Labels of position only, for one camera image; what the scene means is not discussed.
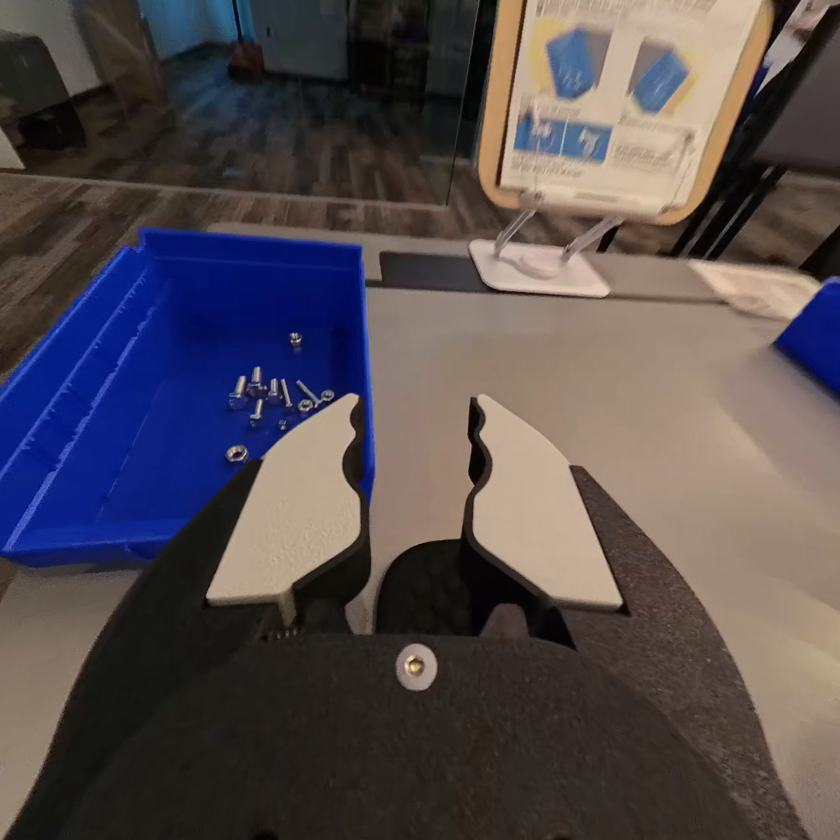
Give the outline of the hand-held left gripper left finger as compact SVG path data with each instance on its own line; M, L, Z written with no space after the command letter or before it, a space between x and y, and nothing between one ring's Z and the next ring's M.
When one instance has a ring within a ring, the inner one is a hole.
M286 625L312 603L340 610L371 575L364 399L334 400L278 440L254 482L206 591L212 607L269 605Z

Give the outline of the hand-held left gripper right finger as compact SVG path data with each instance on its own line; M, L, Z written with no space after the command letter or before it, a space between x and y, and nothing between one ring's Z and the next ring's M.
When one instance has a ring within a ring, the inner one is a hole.
M571 462L486 394L469 401L461 578L479 631L517 607L537 637L569 637L564 614L623 616L624 597Z

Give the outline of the group of steel bolts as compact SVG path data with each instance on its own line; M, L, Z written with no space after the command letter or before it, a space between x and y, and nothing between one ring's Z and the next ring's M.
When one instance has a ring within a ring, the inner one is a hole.
M331 390L316 393L302 381L297 381L297 387L302 397L295 400L286 378L267 380L262 368L256 366L250 374L237 378L225 405L230 412L247 412L251 429L271 425L278 434L285 434L334 398Z

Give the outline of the blue plastic bin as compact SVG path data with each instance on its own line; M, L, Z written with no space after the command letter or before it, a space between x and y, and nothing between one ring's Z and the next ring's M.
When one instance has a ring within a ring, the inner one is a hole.
M144 229L9 375L1 400L2 557L29 568L151 561L279 438L225 402L278 378L292 332L332 335L336 397L364 399L375 479L363 250Z
M827 279L773 347L839 396L839 278Z

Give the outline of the wooden board document stand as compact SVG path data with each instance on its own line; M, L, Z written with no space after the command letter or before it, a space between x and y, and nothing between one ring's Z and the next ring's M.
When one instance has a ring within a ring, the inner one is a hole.
M759 21L749 37L717 127L701 160L688 204L652 220L643 220L535 203L499 187L501 147L525 2L503 1L497 6L476 163L479 183L486 197L494 205L517 211L518 215L495 239L473 240L469 244L469 254L481 281L494 291L605 298L610 288L592 259L585 255L585 249L624 222L656 226L677 224L691 215L708 196L769 43L773 6L771 2L755 1L763 3Z

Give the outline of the laminated printed instruction sheet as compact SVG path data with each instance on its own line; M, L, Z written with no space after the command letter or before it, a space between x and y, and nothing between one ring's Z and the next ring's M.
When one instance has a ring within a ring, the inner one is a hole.
M742 314L776 322L795 319L821 289L818 280L793 269L690 259L703 282Z

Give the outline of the printed instruction poster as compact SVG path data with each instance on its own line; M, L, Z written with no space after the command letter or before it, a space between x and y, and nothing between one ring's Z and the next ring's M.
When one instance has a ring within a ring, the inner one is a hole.
M498 185L652 220L688 204L762 2L525 2Z

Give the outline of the black framed display board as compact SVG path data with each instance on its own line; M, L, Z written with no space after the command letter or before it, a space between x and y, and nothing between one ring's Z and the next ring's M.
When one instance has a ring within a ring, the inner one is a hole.
M838 176L838 39L832 3L798 55L744 108L709 196L663 256L717 259L784 175Z

